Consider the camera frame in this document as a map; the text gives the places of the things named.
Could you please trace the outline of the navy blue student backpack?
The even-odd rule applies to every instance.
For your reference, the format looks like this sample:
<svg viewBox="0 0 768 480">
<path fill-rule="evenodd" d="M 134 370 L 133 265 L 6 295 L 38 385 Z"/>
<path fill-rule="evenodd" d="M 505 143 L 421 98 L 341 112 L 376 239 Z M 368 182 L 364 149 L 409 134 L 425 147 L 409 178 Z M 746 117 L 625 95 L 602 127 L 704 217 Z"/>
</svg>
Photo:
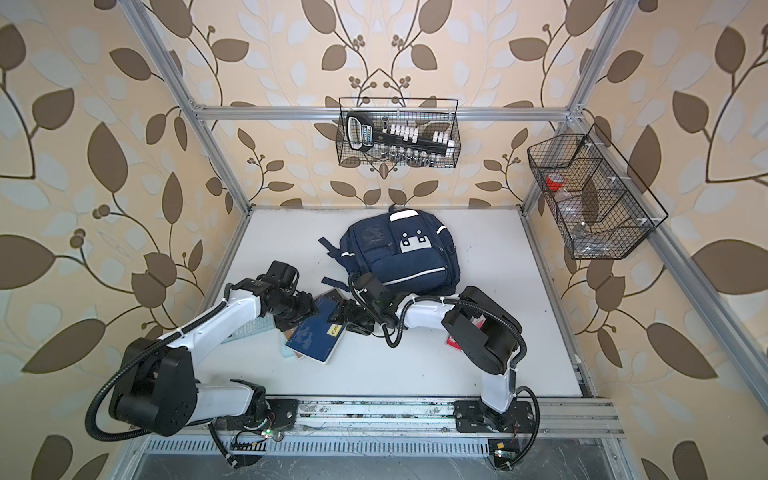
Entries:
<svg viewBox="0 0 768 480">
<path fill-rule="evenodd" d="M 423 210 L 391 207 L 349 226 L 336 246 L 318 242 L 348 275 L 370 273 L 393 292 L 453 295 L 460 282 L 450 231 Z"/>
</svg>

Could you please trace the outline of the red stationery blister pack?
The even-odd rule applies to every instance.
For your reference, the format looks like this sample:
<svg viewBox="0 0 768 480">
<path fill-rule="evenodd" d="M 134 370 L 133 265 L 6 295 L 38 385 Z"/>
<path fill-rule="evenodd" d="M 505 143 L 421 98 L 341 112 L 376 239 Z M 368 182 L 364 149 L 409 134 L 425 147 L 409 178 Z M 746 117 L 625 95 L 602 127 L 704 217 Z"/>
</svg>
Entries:
<svg viewBox="0 0 768 480">
<path fill-rule="evenodd" d="M 472 319 L 473 325 L 476 326 L 477 328 L 481 328 L 483 326 L 484 322 L 485 322 L 485 318 L 484 317 L 478 317 L 478 318 L 473 318 Z M 449 335 L 447 337 L 446 344 L 448 346 L 456 349 L 456 350 L 461 350 L 461 347 L 459 346 L 458 342 L 451 335 Z"/>
</svg>

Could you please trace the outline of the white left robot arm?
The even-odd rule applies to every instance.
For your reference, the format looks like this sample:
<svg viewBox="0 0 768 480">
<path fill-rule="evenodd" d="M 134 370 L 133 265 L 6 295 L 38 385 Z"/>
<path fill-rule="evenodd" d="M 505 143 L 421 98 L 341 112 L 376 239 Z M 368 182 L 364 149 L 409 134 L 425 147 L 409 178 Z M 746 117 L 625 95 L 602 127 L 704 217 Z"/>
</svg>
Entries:
<svg viewBox="0 0 768 480">
<path fill-rule="evenodd" d="M 104 399 L 112 419 L 132 426 L 129 437 L 172 436 L 187 426 L 232 417 L 250 429 L 270 421 L 266 390 L 240 379 L 205 385 L 196 368 L 236 330 L 270 316 L 288 327 L 316 311 L 298 290 L 298 270 L 274 261 L 266 273 L 225 287 L 222 299 L 186 325 L 155 340 L 140 338 L 125 350 Z"/>
</svg>

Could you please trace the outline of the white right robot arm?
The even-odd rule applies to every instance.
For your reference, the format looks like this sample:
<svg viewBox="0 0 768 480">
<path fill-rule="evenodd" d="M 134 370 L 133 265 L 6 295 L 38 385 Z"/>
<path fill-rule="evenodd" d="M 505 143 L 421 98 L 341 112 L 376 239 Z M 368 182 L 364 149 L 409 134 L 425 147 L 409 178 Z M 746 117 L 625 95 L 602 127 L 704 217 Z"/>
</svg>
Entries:
<svg viewBox="0 0 768 480">
<path fill-rule="evenodd" d="M 387 346 L 399 346 L 407 329 L 443 330 L 483 372 L 481 402 L 501 415 L 518 397 L 518 364 L 527 355 L 522 326 L 477 287 L 458 295 L 396 293 L 373 274 L 352 274 L 343 288 L 352 295 L 339 307 L 341 323 L 367 333 L 380 327 Z"/>
</svg>

